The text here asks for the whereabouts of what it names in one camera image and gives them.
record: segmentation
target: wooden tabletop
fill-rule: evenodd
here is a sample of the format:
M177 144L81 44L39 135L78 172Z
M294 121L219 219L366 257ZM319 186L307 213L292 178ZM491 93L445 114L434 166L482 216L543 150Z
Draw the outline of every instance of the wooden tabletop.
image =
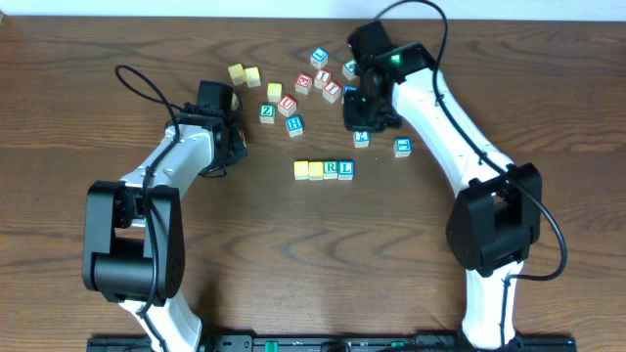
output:
M144 72L171 102L201 79L259 66L237 89L249 157L225 179L197 179L183 200L183 289L212 327L289 333L454 330L465 272L444 236L454 202L438 164L408 127L355 150L341 103L295 94L304 135L282 117L261 125L266 83L294 94L316 46L347 83L345 38L359 21L8 18L0 26L0 350L84 351L94 334L139 333L81 280L85 197L117 180L163 135L167 113L119 84ZM404 44L435 53L439 22L389 22ZM569 246L563 276L518 285L515 327L571 333L580 351L626 345L626 24L459 22L443 71L478 128L518 164L532 161ZM392 141L415 150L393 157ZM293 180L300 158L351 158L352 182ZM556 268L544 221L526 273Z

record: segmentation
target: white wall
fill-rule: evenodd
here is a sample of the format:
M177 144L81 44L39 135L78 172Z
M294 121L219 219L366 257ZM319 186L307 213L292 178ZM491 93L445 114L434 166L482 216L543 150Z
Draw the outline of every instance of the white wall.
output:
M395 0L2 0L7 15L366 19ZM434 0L451 19L626 21L626 0ZM390 18L435 18L402 5Z

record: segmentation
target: white background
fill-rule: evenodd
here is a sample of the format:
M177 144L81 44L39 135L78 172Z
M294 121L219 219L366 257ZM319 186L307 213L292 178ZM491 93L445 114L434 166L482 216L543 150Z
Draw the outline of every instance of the white background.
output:
M367 19L394 0L0 0L7 15ZM626 21L626 0L434 0L451 19ZM435 18L410 4L390 18Z

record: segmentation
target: wooden table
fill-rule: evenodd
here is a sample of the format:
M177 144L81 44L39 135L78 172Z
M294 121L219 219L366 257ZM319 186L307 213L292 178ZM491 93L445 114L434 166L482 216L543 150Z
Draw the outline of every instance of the wooden table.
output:
M358 21L8 18L0 26L0 350L84 351L98 333L139 325L81 281L87 189L152 151L167 114L122 87L143 71L171 102L226 66L259 66L239 87L249 158L226 179L198 179L183 201L183 289L212 327L257 333L413 333L457 328L465 274L444 237L454 198L410 128L355 150L341 104L296 94L304 136L261 125L266 83L293 93L308 55L330 51L339 77ZM390 22L397 43L436 52L439 22ZM443 70L477 126L519 164L532 161L569 245L555 282L521 283L515 326L572 333L581 351L626 345L626 26L458 22ZM416 149L395 159L392 141ZM352 182L295 182L299 158L352 158ZM547 223L526 272L558 264Z

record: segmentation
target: green block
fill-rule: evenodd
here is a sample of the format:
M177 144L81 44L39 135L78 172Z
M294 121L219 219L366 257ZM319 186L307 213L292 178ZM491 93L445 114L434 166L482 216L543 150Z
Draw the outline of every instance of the green block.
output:
M278 352L278 342L276 341L265 342L265 352Z
M324 179L325 180L333 180L337 178L338 175L338 162L336 161L324 161Z
M271 104L261 104L261 112L259 116L261 117L274 117L276 112L274 111L274 106Z

